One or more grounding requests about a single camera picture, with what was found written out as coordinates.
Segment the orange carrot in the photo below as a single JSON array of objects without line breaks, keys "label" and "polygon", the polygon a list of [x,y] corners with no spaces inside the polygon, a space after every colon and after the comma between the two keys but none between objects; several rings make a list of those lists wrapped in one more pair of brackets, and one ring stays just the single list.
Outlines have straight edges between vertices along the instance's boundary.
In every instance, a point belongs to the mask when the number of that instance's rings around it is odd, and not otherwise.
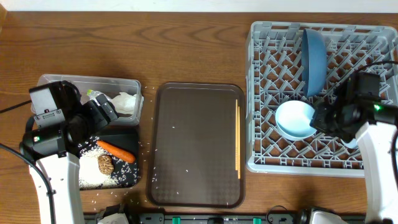
[{"label": "orange carrot", "polygon": [[136,161],[136,157],[131,154],[130,152],[125,151],[124,149],[121,149],[119,147],[116,147],[110,143],[107,143],[105,141],[98,140],[96,144],[100,147],[102,147],[105,151],[111,153],[115,157],[123,160],[124,162],[127,163],[134,163]]}]

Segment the silver foil snack wrapper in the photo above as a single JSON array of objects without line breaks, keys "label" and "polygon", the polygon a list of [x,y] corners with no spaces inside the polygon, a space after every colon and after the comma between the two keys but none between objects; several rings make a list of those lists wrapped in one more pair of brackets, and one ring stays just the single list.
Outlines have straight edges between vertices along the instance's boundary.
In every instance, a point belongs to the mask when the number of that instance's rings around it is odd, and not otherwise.
[{"label": "silver foil snack wrapper", "polygon": [[100,95],[103,95],[107,100],[109,99],[109,97],[107,95],[105,95],[104,93],[100,92],[100,91],[96,91],[96,90],[88,90],[86,92],[86,95],[89,97],[90,100],[94,100],[97,101],[97,97],[99,97]]}]

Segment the white napkin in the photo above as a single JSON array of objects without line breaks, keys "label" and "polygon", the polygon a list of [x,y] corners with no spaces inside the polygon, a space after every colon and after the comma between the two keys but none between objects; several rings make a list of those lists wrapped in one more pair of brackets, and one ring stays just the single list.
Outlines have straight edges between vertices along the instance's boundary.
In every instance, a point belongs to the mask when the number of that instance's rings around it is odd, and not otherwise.
[{"label": "white napkin", "polygon": [[137,96],[136,94],[130,95],[126,92],[120,92],[118,96],[115,96],[110,100],[118,113],[122,114],[133,114],[136,106]]}]

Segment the blue plate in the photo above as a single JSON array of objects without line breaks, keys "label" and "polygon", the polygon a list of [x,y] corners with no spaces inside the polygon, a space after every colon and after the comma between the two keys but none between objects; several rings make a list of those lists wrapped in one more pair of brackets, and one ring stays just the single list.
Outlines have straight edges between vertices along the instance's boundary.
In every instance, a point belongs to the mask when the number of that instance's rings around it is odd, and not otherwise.
[{"label": "blue plate", "polygon": [[326,83],[326,46],[316,30],[304,29],[302,37],[303,93],[308,98],[318,95]]}]

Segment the light blue rice bowl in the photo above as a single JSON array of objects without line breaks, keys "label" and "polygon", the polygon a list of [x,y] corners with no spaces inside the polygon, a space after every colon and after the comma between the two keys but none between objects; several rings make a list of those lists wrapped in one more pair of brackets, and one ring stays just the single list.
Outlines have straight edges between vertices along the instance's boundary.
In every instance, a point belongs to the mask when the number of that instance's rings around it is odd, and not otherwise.
[{"label": "light blue rice bowl", "polygon": [[302,101],[291,100],[282,103],[275,112],[279,134],[291,141],[299,141],[316,133],[310,122],[314,108]]}]

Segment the light blue cup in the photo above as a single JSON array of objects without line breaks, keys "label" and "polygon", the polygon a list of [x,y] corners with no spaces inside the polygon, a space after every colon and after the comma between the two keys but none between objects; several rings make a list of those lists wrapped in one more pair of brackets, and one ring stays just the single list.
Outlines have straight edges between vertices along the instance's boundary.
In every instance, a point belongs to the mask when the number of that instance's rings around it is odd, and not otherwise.
[{"label": "light blue cup", "polygon": [[357,149],[358,148],[358,143],[355,138],[353,138],[351,141],[346,142],[344,140],[341,140],[343,145],[349,149]]}]

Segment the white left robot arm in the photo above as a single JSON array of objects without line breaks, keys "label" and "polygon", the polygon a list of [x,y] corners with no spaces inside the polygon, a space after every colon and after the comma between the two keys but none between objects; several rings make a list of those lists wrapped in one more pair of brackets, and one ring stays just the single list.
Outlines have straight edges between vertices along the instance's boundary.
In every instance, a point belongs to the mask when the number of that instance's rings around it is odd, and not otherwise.
[{"label": "white left robot arm", "polygon": [[80,198],[80,144],[118,119],[100,94],[81,103],[78,88],[59,81],[29,90],[34,114],[20,143],[39,200],[42,223],[84,223]]}]

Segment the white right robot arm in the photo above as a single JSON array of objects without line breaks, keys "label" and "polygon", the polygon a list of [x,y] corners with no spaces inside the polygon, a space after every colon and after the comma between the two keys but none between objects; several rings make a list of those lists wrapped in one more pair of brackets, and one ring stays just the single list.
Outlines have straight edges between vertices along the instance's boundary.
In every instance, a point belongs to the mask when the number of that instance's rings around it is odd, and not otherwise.
[{"label": "white right robot arm", "polygon": [[366,183],[366,223],[397,223],[397,107],[357,99],[315,107],[310,125],[344,141],[355,139]]}]

